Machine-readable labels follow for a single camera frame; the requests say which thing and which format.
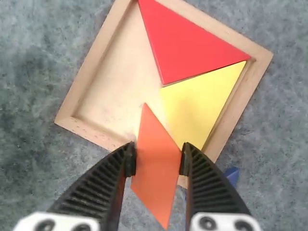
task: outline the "blue object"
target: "blue object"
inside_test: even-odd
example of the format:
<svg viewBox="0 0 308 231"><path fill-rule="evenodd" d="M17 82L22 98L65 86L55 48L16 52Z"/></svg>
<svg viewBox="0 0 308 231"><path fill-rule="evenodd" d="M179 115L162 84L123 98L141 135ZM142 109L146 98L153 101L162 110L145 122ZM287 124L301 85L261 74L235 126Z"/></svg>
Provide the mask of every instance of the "blue object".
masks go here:
<svg viewBox="0 0 308 231"><path fill-rule="evenodd" d="M229 168L227 171L225 171L224 176L228 178L230 183L233 185L234 188L236 188L236 183L239 179L240 170L238 167L232 167Z"/></svg>

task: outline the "wooden tray frame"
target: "wooden tray frame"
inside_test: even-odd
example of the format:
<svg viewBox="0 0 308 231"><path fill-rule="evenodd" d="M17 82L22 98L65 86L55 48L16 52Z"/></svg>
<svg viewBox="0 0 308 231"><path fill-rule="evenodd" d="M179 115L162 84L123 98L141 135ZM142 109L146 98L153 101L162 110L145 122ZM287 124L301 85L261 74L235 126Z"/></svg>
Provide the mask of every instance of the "wooden tray frame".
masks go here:
<svg viewBox="0 0 308 231"><path fill-rule="evenodd" d="M135 0L115 0L55 118L57 125L110 151L129 140L112 131L96 128L93 124L76 118L75 112L105 56L108 45L122 20L125 20L126 12L133 1ZM270 64L273 54L182 0L157 1L252 57L247 62L202 149L212 161L216 161Z"/></svg>

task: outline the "screw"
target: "screw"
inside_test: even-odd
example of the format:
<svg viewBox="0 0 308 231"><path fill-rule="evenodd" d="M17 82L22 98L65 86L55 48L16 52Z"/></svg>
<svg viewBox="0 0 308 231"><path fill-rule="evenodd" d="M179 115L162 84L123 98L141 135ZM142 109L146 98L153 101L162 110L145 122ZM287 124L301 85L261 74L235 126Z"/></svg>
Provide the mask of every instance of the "screw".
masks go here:
<svg viewBox="0 0 308 231"><path fill-rule="evenodd" d="M209 217L203 217L199 220L199 225L204 230L215 230L216 229L216 222Z"/></svg>
<svg viewBox="0 0 308 231"><path fill-rule="evenodd" d="M73 231L91 231L91 227L87 224L81 224L76 226Z"/></svg>
<svg viewBox="0 0 308 231"><path fill-rule="evenodd" d="M249 223L243 220L238 220L237 222L235 222L235 228L238 231L253 231L254 230Z"/></svg>
<svg viewBox="0 0 308 231"><path fill-rule="evenodd" d="M35 231L52 231L55 223L53 220L48 219L40 222L36 228Z"/></svg>

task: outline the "ridged rubber pad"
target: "ridged rubber pad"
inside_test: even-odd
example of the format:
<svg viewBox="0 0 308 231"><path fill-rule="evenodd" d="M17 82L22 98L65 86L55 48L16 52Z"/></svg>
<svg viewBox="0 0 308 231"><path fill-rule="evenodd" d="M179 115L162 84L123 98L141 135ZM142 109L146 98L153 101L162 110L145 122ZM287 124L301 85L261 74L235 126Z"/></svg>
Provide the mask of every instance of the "ridged rubber pad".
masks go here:
<svg viewBox="0 0 308 231"><path fill-rule="evenodd" d="M219 168L203 152L190 143L182 150L180 174L188 175L186 226L198 212L250 212Z"/></svg>
<svg viewBox="0 0 308 231"><path fill-rule="evenodd" d="M135 171L135 147L128 143L82 175L48 212L96 218L101 230L117 230L125 179Z"/></svg>

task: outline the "orange parallelogram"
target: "orange parallelogram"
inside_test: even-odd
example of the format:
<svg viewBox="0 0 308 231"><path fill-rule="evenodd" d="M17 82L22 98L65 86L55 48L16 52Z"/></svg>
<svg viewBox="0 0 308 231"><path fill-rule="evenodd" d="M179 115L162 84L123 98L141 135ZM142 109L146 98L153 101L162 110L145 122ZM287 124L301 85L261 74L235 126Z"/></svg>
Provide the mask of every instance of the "orange parallelogram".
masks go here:
<svg viewBox="0 0 308 231"><path fill-rule="evenodd" d="M131 188L165 229L169 224L180 160L180 149L144 104L137 141L136 175Z"/></svg>

